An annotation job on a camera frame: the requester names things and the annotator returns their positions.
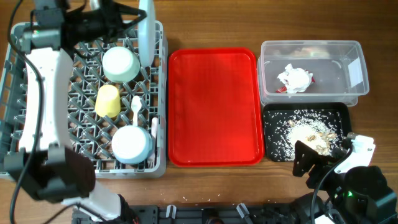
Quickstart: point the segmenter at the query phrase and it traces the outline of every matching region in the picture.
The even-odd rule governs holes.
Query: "red tray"
[[[264,156],[256,58],[244,48],[186,49],[169,59],[169,158],[245,166]]]

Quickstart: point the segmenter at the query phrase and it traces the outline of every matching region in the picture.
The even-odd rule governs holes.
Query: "gray dish rack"
[[[20,37],[28,23],[14,26],[12,38]],[[103,75],[101,59],[111,47],[123,46],[139,54],[137,30],[131,29],[125,38],[112,44],[100,40],[79,43],[81,53],[101,52],[93,59],[75,55],[73,73],[68,92],[68,125],[73,150],[93,162],[96,177],[105,179],[158,178],[166,170],[166,81],[167,39],[163,25],[156,21],[155,60],[150,68],[142,71],[129,83],[116,84]],[[116,85],[121,96],[121,112],[116,119],[101,118],[94,110],[98,88],[105,84]],[[17,153],[18,140],[22,136],[26,110],[27,75],[25,63],[8,46],[6,61],[0,82],[0,178],[8,179],[3,168],[4,157]],[[130,109],[132,97],[141,97],[143,108],[139,113],[139,125],[150,132],[151,119],[158,117],[155,167],[149,169],[147,161],[130,166],[115,159],[111,150],[114,132],[132,124]]]

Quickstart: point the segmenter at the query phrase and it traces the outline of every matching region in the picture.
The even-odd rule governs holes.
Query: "wooden table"
[[[137,1],[119,1],[138,6]],[[6,29],[16,0],[0,3],[0,61],[6,54]],[[72,0],[77,7],[81,1]],[[29,20],[26,1],[15,22]],[[398,2],[397,1],[227,1],[159,0],[156,17],[164,25],[169,52],[184,48],[247,47],[258,57],[265,40],[357,40],[366,57],[371,91],[350,108],[356,133],[372,136],[379,166],[398,192]],[[306,177],[292,176],[292,163],[264,160],[252,167],[181,169],[170,162],[155,180],[101,180],[130,205],[290,202],[310,192]],[[9,223],[15,184],[0,180],[0,223]],[[42,223],[61,206],[35,202],[21,191],[18,223]],[[56,222],[70,223],[71,211]]]

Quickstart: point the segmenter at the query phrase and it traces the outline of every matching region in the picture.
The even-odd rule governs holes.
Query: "white cup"
[[[112,47],[102,59],[106,78],[115,83],[125,83],[135,78],[140,69],[137,55],[125,47]]]
[[[112,138],[112,150],[123,164],[138,164],[154,150],[152,136],[142,127],[127,125],[119,128]]]

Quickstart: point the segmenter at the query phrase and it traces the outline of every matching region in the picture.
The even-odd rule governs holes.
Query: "white spoon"
[[[142,104],[139,96],[134,96],[131,101],[131,109],[133,114],[132,125],[138,126],[138,111],[141,110]]]

